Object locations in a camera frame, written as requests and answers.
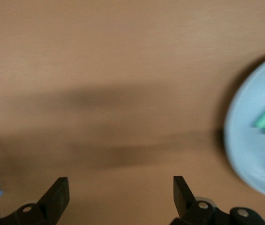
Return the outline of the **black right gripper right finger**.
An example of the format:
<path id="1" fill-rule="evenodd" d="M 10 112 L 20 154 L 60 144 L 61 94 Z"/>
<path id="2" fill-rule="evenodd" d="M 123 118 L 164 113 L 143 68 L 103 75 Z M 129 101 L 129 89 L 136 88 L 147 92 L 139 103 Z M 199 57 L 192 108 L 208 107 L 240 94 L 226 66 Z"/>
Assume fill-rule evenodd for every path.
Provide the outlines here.
<path id="1" fill-rule="evenodd" d="M 179 215 L 171 222 L 173 225 L 265 225 L 252 209 L 234 207 L 225 213 L 205 198 L 195 198 L 182 176 L 173 177 L 173 191 Z"/>

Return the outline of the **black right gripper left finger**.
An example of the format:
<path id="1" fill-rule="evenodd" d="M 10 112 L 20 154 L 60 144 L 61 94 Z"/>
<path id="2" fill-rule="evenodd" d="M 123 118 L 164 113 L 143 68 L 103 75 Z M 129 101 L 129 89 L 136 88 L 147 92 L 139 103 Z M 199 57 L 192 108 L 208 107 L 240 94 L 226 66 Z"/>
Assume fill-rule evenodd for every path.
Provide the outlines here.
<path id="1" fill-rule="evenodd" d="M 23 205 L 10 215 L 0 217 L 0 225 L 55 225 L 68 203 L 68 178 L 60 177 L 37 203 Z"/>

